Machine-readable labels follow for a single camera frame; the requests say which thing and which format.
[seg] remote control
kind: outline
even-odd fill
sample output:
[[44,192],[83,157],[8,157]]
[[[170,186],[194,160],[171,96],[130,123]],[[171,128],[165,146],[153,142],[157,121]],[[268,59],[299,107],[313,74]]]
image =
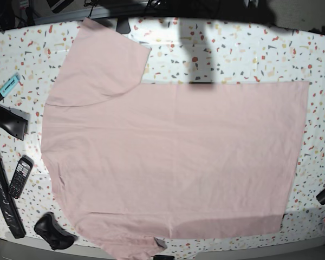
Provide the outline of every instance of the remote control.
[[18,199],[22,194],[23,188],[25,183],[27,182],[29,173],[33,164],[25,157],[22,157],[17,165],[15,170],[15,174],[13,175],[10,187],[9,187],[9,194]]

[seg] highlighter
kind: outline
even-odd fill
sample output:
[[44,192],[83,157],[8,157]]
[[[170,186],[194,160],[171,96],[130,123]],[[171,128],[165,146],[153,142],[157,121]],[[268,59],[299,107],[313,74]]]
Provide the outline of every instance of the highlighter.
[[20,76],[18,75],[18,73],[16,73],[15,75],[13,75],[12,78],[8,80],[8,82],[6,82],[2,86],[2,88],[0,89],[0,101],[7,96],[7,94],[14,88],[15,85],[18,84],[19,81]]

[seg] table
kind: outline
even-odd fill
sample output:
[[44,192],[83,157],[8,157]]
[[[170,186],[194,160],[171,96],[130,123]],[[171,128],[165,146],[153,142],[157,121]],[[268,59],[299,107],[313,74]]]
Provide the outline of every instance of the table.
[[[116,21],[110,22],[114,28]],[[303,143],[281,231],[228,239],[165,239],[168,248],[162,254],[192,258],[201,251],[255,248],[324,236],[325,206],[315,196],[325,187],[325,36],[200,19],[131,18],[129,23],[132,31],[127,37],[152,49],[144,83],[310,82]],[[16,201],[29,237],[39,238],[33,227],[47,211],[53,211],[59,224],[75,233],[54,201],[40,144],[44,103],[79,27],[79,22],[67,22],[0,33],[0,87],[15,72],[21,75],[21,83],[2,104],[30,114],[24,141],[0,129],[0,150],[9,180],[22,155],[35,163]],[[4,238],[7,231],[0,211],[0,236]],[[94,246],[82,237],[76,244]]]

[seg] pink t-shirt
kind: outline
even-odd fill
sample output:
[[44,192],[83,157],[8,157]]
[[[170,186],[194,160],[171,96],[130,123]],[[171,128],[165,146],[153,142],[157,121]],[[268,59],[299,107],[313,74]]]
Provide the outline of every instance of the pink t-shirt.
[[142,84],[150,50],[85,19],[48,97],[42,157],[77,232],[117,259],[155,237],[277,232],[308,82]]

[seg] blue highlighter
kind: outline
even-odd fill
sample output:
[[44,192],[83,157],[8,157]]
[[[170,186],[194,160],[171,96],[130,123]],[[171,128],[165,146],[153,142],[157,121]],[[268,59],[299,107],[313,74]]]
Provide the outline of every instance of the blue highlighter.
[[7,96],[7,94],[14,88],[15,85],[18,84],[20,81],[20,76],[18,73],[13,75],[12,78],[9,79],[8,82],[6,82],[2,88],[0,89],[0,101],[3,100],[4,97]]

